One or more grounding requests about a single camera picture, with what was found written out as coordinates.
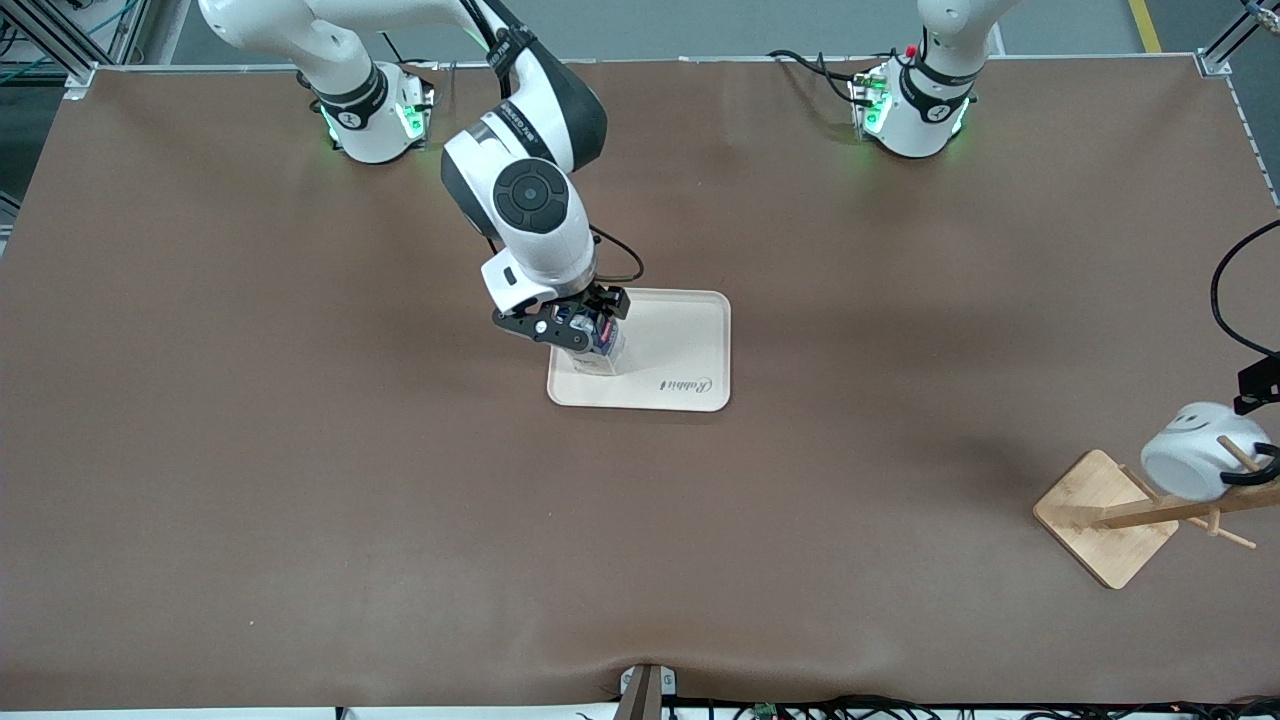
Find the green led light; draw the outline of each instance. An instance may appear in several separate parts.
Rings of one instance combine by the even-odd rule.
[[[401,124],[404,126],[404,135],[410,137],[422,135],[422,113],[413,109],[412,105],[397,104],[396,108],[399,110]]]
[[[960,105],[960,109],[956,110],[956,123],[951,126],[951,135],[960,132],[960,128],[964,127],[964,113],[968,109],[969,109],[969,101],[965,100],[964,104]]]
[[[888,115],[893,96],[887,91],[881,91],[872,106],[867,109],[867,132],[879,133],[884,128],[884,118]]]
[[[324,124],[329,128],[329,140],[338,142],[338,131],[334,129],[333,120],[329,119],[329,111],[320,108],[320,117],[324,118]]]

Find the wooden base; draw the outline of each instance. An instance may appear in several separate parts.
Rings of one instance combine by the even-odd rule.
[[[1120,589],[1178,532],[1178,520],[1135,528],[1093,525],[1102,509],[1147,500],[1115,460],[1101,450],[1080,459],[1033,512],[1100,583]]]

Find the black circular joint cap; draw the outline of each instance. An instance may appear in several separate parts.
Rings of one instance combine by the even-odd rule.
[[[547,182],[536,176],[525,176],[516,181],[516,186],[511,190],[511,199],[520,205],[521,210],[527,210],[530,213],[541,210],[547,201],[550,200],[550,190],[547,187]]]
[[[559,168],[525,158],[503,168],[493,188],[498,215],[511,227],[545,234],[568,214],[568,186]]]

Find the white mug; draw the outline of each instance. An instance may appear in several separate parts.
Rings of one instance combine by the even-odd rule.
[[[1222,473],[1249,471],[1217,442],[1220,436],[1226,436],[1258,465],[1267,465],[1256,445],[1271,445],[1271,439],[1257,423],[1226,405],[1192,402],[1142,448],[1142,469],[1169,495],[1194,502],[1217,500],[1230,487]]]

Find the brown tablecloth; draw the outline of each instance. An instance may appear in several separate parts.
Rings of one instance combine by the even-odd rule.
[[[739,698],[1280,691],[1275,512],[1120,592],[1030,514],[1253,360],[1207,304],[1276,217],[1222,82],[992,63],[906,161],[794,65],[579,70],[593,220],[733,302],[719,414],[557,407],[490,327],[438,179],[488,72],[431,76],[431,147],[387,167],[289,74],[64,104],[0,263],[0,707],[576,702],[636,661]],[[1224,281],[1271,343],[1277,259]]]

